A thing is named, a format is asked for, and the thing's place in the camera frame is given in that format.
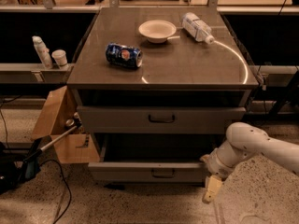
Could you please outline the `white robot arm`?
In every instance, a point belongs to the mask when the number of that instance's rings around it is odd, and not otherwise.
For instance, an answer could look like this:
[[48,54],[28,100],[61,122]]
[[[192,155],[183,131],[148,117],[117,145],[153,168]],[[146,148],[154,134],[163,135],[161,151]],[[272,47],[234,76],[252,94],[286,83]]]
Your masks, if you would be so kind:
[[262,154],[295,175],[299,175],[299,146],[270,137],[264,130],[244,122],[235,122],[226,130],[224,142],[200,158],[210,172],[206,178],[204,203],[218,195],[224,180],[235,167],[256,154]]

